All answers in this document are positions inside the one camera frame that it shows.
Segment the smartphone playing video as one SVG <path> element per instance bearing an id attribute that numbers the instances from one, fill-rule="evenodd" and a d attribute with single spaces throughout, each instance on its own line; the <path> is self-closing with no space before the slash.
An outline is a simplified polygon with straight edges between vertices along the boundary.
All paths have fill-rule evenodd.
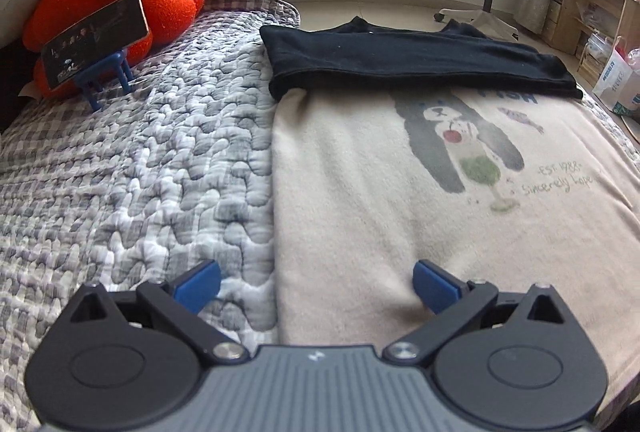
<path id="1" fill-rule="evenodd" d="M 50 90 L 149 34 L 142 0 L 115 0 L 62 31 L 41 49 Z"/>

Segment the wooden desk shelf unit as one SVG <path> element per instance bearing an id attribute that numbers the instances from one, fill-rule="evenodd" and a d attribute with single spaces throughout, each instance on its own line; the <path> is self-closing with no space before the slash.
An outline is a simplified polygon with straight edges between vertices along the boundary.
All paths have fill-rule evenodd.
<path id="1" fill-rule="evenodd" d="M 577 73 L 589 87 L 597 80 L 616 38 L 627 49 L 639 46 L 639 0 L 552 0 L 542 38 L 577 60 Z"/>

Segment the white blue paper bag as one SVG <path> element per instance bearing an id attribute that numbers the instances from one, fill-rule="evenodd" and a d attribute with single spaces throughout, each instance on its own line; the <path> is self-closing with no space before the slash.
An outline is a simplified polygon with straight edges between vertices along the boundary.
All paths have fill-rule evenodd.
<path id="1" fill-rule="evenodd" d="M 639 48 L 627 49 L 626 38 L 618 36 L 593 94 L 618 115 L 639 115 Z"/>

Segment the blue stool phone stand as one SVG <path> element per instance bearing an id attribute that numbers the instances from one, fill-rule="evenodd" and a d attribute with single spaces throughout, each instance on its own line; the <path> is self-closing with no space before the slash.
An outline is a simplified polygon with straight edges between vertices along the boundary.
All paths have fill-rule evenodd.
<path id="1" fill-rule="evenodd" d="M 127 60 L 126 49 L 113 52 L 74 77 L 75 86 L 88 101 L 93 112 L 101 109 L 101 103 L 94 97 L 94 92 L 101 92 L 103 84 L 113 77 L 119 81 L 124 94 L 132 91 L 131 82 L 134 76 Z"/>

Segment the cream black raglan sweatshirt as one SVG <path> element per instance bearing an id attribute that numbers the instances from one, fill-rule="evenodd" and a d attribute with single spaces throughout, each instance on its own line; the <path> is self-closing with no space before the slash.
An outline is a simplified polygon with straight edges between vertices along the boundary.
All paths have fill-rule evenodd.
<path id="1" fill-rule="evenodd" d="M 428 316 L 421 259 L 559 291 L 606 426 L 639 395 L 639 152 L 563 62 L 469 25 L 265 26 L 280 339 L 382 348 Z"/>

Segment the grey checked quilted bedcover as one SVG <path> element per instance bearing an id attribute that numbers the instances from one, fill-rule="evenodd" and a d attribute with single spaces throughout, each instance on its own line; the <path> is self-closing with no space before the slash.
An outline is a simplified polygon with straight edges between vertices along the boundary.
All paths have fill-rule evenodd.
<path id="1" fill-rule="evenodd" d="M 1 138 L 6 431 L 599 431 L 608 371 L 553 285 L 485 279 L 382 348 L 280 339 L 280 0 L 206 0 L 124 94 L 36 104 Z M 214 259 L 197 315 L 170 283 Z"/>

